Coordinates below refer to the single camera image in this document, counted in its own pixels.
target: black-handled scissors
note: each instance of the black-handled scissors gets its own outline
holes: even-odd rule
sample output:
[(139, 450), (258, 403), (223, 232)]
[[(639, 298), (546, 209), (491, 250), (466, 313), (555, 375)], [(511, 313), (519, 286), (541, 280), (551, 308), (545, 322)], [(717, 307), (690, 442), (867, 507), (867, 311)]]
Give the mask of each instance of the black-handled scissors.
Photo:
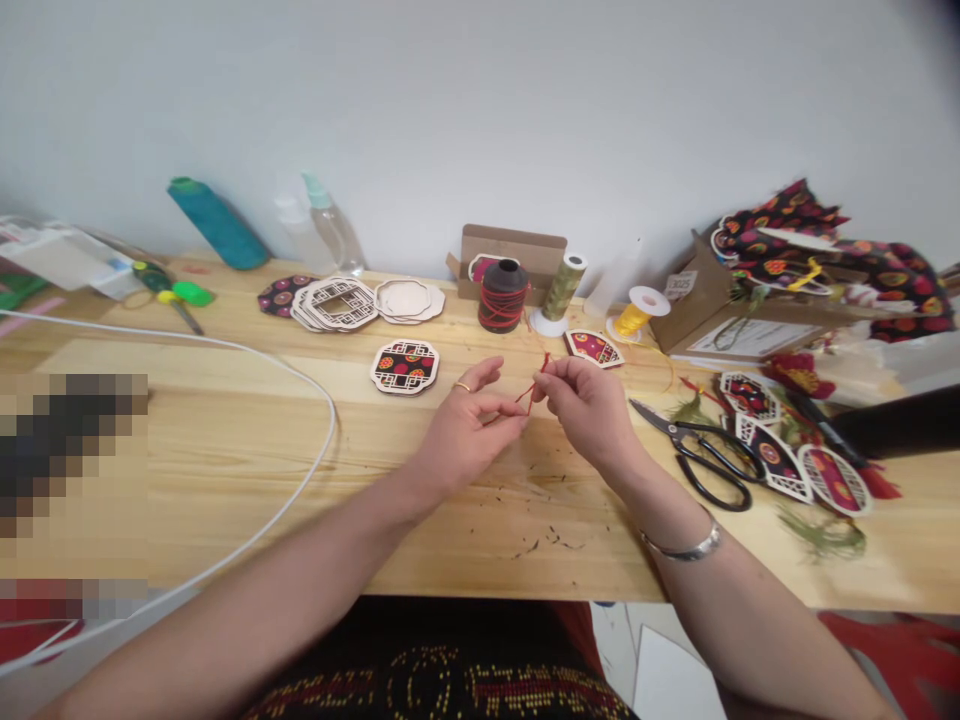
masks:
[[(744, 512), (753, 506), (753, 496), (750, 494), (750, 490), (747, 489), (747, 486), (744, 485), (744, 483), (750, 482), (766, 484), (766, 468), (764, 468), (763, 463), (760, 462), (760, 458), (758, 458), (749, 447), (741, 442), (740, 438), (738, 438), (736, 435), (728, 433), (723, 428), (713, 427), (711, 425), (698, 425), (696, 423), (688, 422), (671, 422), (656, 410), (644, 405), (638, 400), (631, 399), (630, 404), (633, 405), (633, 409), (640, 413), (640, 415), (642, 415), (647, 422), (657, 428), (657, 430), (660, 430), (661, 432), (664, 432), (670, 436), (670, 439), (673, 441), (673, 447), (676, 448), (678, 453), (677, 462), (680, 464), (680, 469), (683, 470), (683, 474), (687, 476), (687, 480), (689, 480), (693, 487), (696, 488), (698, 493), (703, 495), (707, 500), (712, 502), (717, 507), (723, 508), (724, 510), (729, 510), (730, 512)], [(727, 458), (723, 456), (723, 453), (721, 453), (707, 441), (707, 439), (704, 437), (704, 434), (706, 433), (716, 435), (717, 437), (723, 439), (724, 442), (732, 444), (740, 452), (742, 452), (745, 457), (750, 458), (750, 462), (753, 464), (756, 474), (748, 475), (732, 462), (727, 460)], [(707, 458), (698, 455), (683, 444), (684, 439), (690, 437), (691, 435), (697, 439), (697, 443), (699, 443), (700, 447), (720, 461), (719, 465), (710, 462)], [(734, 487), (740, 491), (740, 494), (743, 496), (743, 500), (741, 500), (738, 505), (733, 505), (731, 503), (724, 502), (707, 490), (703, 486), (703, 483), (701, 483), (694, 474), (693, 468), (690, 467), (690, 460), (693, 460), (695, 463), (713, 471), (727, 482), (732, 483)]]

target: wooden tabletop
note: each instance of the wooden tabletop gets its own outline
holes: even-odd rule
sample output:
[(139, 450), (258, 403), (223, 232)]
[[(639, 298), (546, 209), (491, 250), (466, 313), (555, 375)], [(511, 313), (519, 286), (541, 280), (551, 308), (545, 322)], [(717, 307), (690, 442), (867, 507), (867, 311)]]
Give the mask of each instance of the wooden tabletop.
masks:
[[(295, 263), (274, 260), (236, 272), (210, 257), (191, 256), (173, 261), (171, 269), (178, 279), (217, 294), (212, 305), (192, 310), (208, 336), (281, 356), (319, 381), (336, 402), (338, 428), (320, 471), (264, 542), (403, 463), (447, 388), (468, 366), (503, 355), (497, 389), (516, 396), (529, 387), (545, 352), (566, 354), (561, 340), (542, 338), (525, 325), (509, 335), (484, 331), (476, 303), (459, 300), (452, 283), (436, 283), (446, 293), (446, 307), (425, 324), (404, 327), (378, 319), (350, 334), (313, 334), (257, 306), (265, 286), (302, 270)], [(385, 277), (369, 273), (364, 279), (375, 285)], [(157, 303), (127, 310), (86, 292), (69, 297), (54, 315), (187, 331), (171, 308)], [(583, 315), (579, 301), (568, 316), (571, 327), (600, 329)], [(377, 350), (402, 337), (426, 340), (441, 356), (437, 383), (416, 398), (383, 395), (369, 377)], [(661, 409), (689, 399), (690, 391), (677, 383), (664, 392), (671, 373), (662, 356), (622, 349), (627, 364), (611, 372), (629, 395)], [(277, 512), (316, 456), (330, 421), (326, 403), (303, 381), (250, 353), (186, 340), (37, 322), (0, 339), (0, 369), (146, 373), (151, 391), (144, 477), (137, 476), (136, 464), (111, 470), (120, 477), (127, 473), (128, 495), (142, 488), (149, 502), (128, 503), (113, 516), (101, 513), (97, 523), (84, 525), (90, 537), (77, 546), (82, 552), (50, 559), (44, 542), (56, 535), (59, 517), (51, 501), (50, 517), (35, 518), (30, 537), (0, 540), (2, 577), (147, 577), (151, 587), (172, 587), (220, 560)], [(711, 377), (684, 363), (677, 372), (699, 382)], [(692, 493), (666, 436), (631, 416), (650, 452)], [(134, 440), (124, 442), (136, 450)], [(858, 520), (868, 540), (866, 554), (856, 560), (813, 562), (807, 546), (777, 518), (778, 503), (792, 501), (766, 488), (754, 490), (749, 512), (716, 514), (811, 607), (960, 613), (958, 461), (960, 454), (952, 453), (888, 462), (886, 475), (900, 484), (904, 498), (879, 501), (871, 516)], [(109, 458), (101, 458), (105, 466)], [(730, 496), (722, 483), (712, 487)], [(534, 408), (520, 442), (410, 535), (369, 592), (664, 599), (619, 500), (542, 406)]]

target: thread spool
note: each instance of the thread spool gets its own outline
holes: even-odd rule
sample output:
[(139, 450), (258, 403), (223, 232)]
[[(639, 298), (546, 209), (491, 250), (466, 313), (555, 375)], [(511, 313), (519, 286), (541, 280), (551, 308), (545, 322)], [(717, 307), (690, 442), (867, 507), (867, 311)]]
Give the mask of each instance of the thread spool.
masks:
[(480, 327), (492, 333), (508, 333), (520, 324), (523, 302), (530, 282), (516, 260), (501, 260), (483, 273), (480, 284)]
[(567, 253), (563, 256), (543, 307), (537, 308), (530, 316), (534, 330), (544, 337), (560, 337), (567, 331), (569, 323), (564, 315), (586, 269), (587, 261), (582, 255)]
[(630, 304), (619, 317), (607, 318), (607, 332), (614, 339), (640, 342), (643, 327), (650, 322), (650, 318), (663, 317), (670, 312), (670, 301), (663, 293), (643, 285), (630, 288), (629, 297)]

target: price tag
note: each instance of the price tag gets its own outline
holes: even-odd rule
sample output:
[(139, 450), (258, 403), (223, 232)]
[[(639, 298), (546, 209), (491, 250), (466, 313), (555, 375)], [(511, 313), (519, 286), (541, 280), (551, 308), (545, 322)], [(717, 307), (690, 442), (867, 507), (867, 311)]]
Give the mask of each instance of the price tag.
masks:
[(676, 302), (693, 290), (693, 285), (696, 282), (696, 270), (686, 270), (682, 273), (671, 275), (667, 278), (667, 289), (664, 290), (663, 294), (670, 302)]

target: white cord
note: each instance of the white cord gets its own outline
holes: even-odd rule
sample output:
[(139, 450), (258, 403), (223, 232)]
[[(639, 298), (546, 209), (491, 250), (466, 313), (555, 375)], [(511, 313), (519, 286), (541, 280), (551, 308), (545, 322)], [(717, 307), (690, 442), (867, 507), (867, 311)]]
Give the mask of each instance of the white cord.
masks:
[(33, 655), (34, 653), (40, 652), (40, 651), (43, 650), (45, 647), (49, 647), (50, 645), (53, 645), (53, 643), (55, 643), (55, 642), (56, 642), (58, 639), (60, 639), (63, 635), (66, 635), (68, 632), (70, 632), (71, 630), (73, 630), (73, 629), (77, 626), (77, 623), (78, 623), (78, 622), (80, 622), (80, 621), (79, 621), (79, 620), (73, 620), (73, 621), (67, 623), (67, 624), (64, 625), (62, 628), (60, 628), (59, 630), (57, 630), (57, 632), (55, 632), (53, 635), (51, 635), (51, 636), (48, 637), (46, 640), (44, 640), (42, 643), (40, 643), (39, 645), (37, 645), (33, 650), (31, 650), (30, 652), (28, 652), (27, 655)]
[(97, 323), (82, 322), (80, 320), (64, 320), (62, 318), (46, 317), (42, 315), (31, 315), (30, 313), (14, 312), (13, 310), (0, 310), (0, 315), (22, 317), (22, 318), (27, 318), (28, 320), (39, 320), (41, 322), (51, 322), (51, 323), (56, 323), (58, 325), (72, 325), (74, 327), (93, 328), (94, 330), (108, 330), (108, 331), (112, 330), (114, 332), (129, 333), (131, 335), (152, 335), (154, 337), (185, 338), (187, 340), (195, 340), (197, 342), (206, 342), (206, 343), (212, 343), (214, 345), (222, 345), (224, 347), (236, 348), (238, 350), (245, 350), (246, 352), (251, 352), (254, 355), (259, 355), (264, 360), (270, 361), (277, 367), (283, 368), (284, 370), (291, 373), (292, 375), (296, 375), (298, 378), (300, 378), (304, 382), (312, 385), (321, 395), (323, 395), (323, 397), (327, 401), (327, 405), (330, 408), (330, 429), (327, 430), (327, 438), (326, 440), (323, 441), (323, 447), (320, 448), (320, 453), (317, 455), (317, 459), (313, 461), (313, 464), (310, 466), (310, 469), (307, 470), (307, 474), (304, 476), (300, 485), (297, 486), (297, 489), (294, 491), (293, 495), (290, 496), (290, 499), (283, 504), (283, 507), (281, 507), (280, 510), (277, 511), (277, 514), (274, 515), (272, 518), (270, 518), (267, 524), (264, 525), (262, 528), (260, 528), (252, 538), (247, 540), (243, 545), (241, 545), (232, 553), (230, 553), (225, 558), (223, 558), (223, 560), (216, 563), (214, 566), (208, 568), (207, 570), (204, 570), (202, 573), (200, 573), (196, 577), (193, 577), (190, 580), (187, 580), (185, 583), (183, 583), (179, 587), (176, 587), (173, 590), (170, 590), (169, 592), (166, 592), (163, 595), (160, 595), (154, 598), (153, 600), (146, 603), (145, 605), (141, 605), (129, 617), (117, 618), (116, 620), (111, 620), (109, 622), (104, 623), (103, 625), (97, 625), (96, 627), (91, 628), (87, 632), (81, 633), (80, 635), (77, 635), (76, 637), (72, 637), (69, 640), (64, 640), (61, 643), (57, 643), (56, 645), (52, 645), (48, 647), (41, 646), (40, 648), (37, 648), (36, 650), (28, 653), (27, 655), (24, 655), (23, 657), (17, 658), (16, 660), (11, 660), (10, 662), (0, 665), (0, 677), (4, 677), (5, 675), (9, 675), (12, 672), (16, 672), (17, 670), (20, 670), (21, 668), (27, 667), (29, 665), (33, 665), (34, 663), (40, 662), (41, 660), (46, 660), (49, 657), (53, 657), (54, 655), (57, 655), (63, 652), (64, 650), (68, 650), (76, 645), (79, 645), (80, 643), (86, 640), (89, 640), (90, 638), (96, 637), (97, 635), (100, 635), (101, 633), (104, 633), (107, 630), (110, 630), (111, 628), (114, 628), (117, 625), (120, 625), (126, 622), (127, 620), (131, 620), (137, 617), (137, 615), (140, 615), (141, 613), (145, 613), (147, 610), (150, 610), (156, 607), (160, 603), (164, 602), (165, 600), (168, 600), (169, 598), (182, 592), (183, 590), (191, 588), (197, 583), (202, 582), (203, 580), (206, 580), (208, 577), (210, 577), (216, 572), (219, 572), (223, 567), (225, 567), (226, 565), (229, 565), (231, 562), (237, 559), (240, 555), (242, 555), (247, 550), (249, 550), (254, 544), (256, 544), (256, 542), (260, 538), (266, 535), (270, 531), (270, 529), (277, 524), (277, 521), (279, 521), (280, 518), (283, 517), (284, 513), (286, 513), (287, 510), (290, 508), (290, 506), (293, 505), (293, 503), (296, 501), (296, 499), (300, 497), (300, 493), (303, 492), (303, 489), (307, 486), (307, 483), (310, 482), (310, 478), (313, 476), (313, 473), (317, 471), (317, 468), (320, 466), (320, 463), (323, 461), (323, 456), (326, 455), (327, 453), (327, 448), (330, 447), (330, 441), (333, 439), (333, 432), (336, 429), (337, 411), (333, 405), (333, 398), (330, 397), (330, 394), (326, 390), (324, 390), (323, 386), (320, 385), (320, 383), (318, 383), (316, 380), (314, 380), (313, 378), (307, 375), (304, 375), (299, 370), (294, 370), (292, 367), (284, 363), (282, 360), (278, 360), (275, 357), (267, 355), (266, 353), (262, 353), (259, 350), (254, 350), (253, 348), (247, 347), (246, 345), (241, 345), (240, 343), (233, 343), (227, 340), (217, 340), (216, 338), (206, 337), (203, 335), (185, 335), (184, 333), (166, 332), (163, 330), (141, 330), (139, 328), (117, 327), (113, 325), (99, 325)]

